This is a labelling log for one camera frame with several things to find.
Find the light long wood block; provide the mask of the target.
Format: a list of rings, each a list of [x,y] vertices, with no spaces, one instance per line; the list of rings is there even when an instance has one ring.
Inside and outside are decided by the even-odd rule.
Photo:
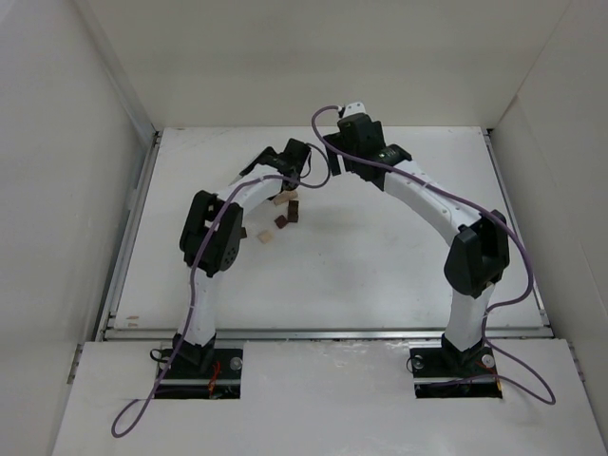
[[[291,200],[296,200],[298,198],[298,193],[295,190],[285,191],[278,194],[273,198],[273,204],[275,206],[279,206],[285,203],[288,203]]]

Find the dark brown L block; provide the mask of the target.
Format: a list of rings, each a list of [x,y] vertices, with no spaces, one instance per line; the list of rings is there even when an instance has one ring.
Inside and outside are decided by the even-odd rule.
[[[298,223],[299,221],[299,201],[292,199],[288,203],[287,220],[289,223]]]

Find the light wood cylinder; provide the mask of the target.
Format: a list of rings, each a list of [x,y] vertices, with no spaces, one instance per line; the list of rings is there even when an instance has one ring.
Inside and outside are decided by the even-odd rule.
[[[272,232],[270,232],[268,230],[264,230],[264,231],[260,232],[256,237],[261,243],[266,244],[273,240],[274,235]]]

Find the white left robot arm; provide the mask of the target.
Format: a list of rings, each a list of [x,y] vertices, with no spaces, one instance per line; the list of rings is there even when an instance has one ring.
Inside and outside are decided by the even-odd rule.
[[[196,374],[210,369],[217,335],[212,294],[220,275],[235,263],[243,219],[266,200],[297,188],[311,147],[288,140],[282,152],[265,148],[224,189],[193,197],[180,250],[189,268],[190,298],[173,337],[171,358]]]

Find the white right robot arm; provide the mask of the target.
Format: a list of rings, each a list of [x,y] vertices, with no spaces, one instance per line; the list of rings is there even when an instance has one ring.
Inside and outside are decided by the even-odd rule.
[[[402,201],[448,246],[444,275],[452,289],[450,316],[439,350],[439,376],[471,377],[484,355],[482,325],[510,256],[502,213],[488,216],[440,193],[413,157],[385,141],[382,125],[364,113],[341,119],[324,136],[332,172],[353,173]]]

